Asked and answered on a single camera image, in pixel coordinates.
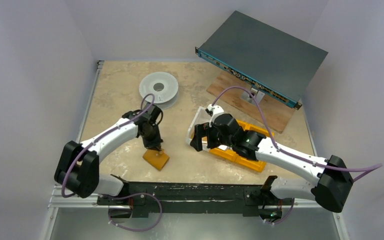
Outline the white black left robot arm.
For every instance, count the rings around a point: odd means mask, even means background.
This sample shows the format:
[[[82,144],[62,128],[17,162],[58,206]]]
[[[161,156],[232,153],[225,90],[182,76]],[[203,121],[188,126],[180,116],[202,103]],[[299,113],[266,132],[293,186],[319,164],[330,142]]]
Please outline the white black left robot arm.
[[[146,149],[143,159],[161,170],[169,156],[162,149],[159,123],[163,111],[154,104],[144,110],[129,111],[111,127],[83,142],[69,141],[63,147],[54,180],[73,195],[87,198],[91,194],[107,195],[118,205],[126,203],[127,184],[115,175],[100,175],[100,163],[121,145],[141,138]]]

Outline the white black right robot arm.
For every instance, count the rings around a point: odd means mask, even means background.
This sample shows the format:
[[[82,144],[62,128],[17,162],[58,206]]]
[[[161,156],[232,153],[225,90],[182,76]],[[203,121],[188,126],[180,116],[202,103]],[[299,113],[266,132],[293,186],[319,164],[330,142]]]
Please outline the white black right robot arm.
[[[340,157],[332,155],[326,159],[279,144],[266,129],[235,119],[219,105],[198,108],[186,140],[198,152],[226,148],[244,160],[270,163],[302,178],[277,178],[263,187],[260,196],[268,204],[278,199],[307,199],[340,213],[354,184]]]

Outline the yellow leather card holder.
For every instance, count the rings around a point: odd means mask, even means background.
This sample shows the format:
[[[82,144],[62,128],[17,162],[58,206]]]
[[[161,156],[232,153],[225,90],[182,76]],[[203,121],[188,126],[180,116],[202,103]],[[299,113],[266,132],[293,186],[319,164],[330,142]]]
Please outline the yellow leather card holder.
[[[142,158],[158,171],[161,171],[170,159],[163,149],[161,151],[148,149]]]

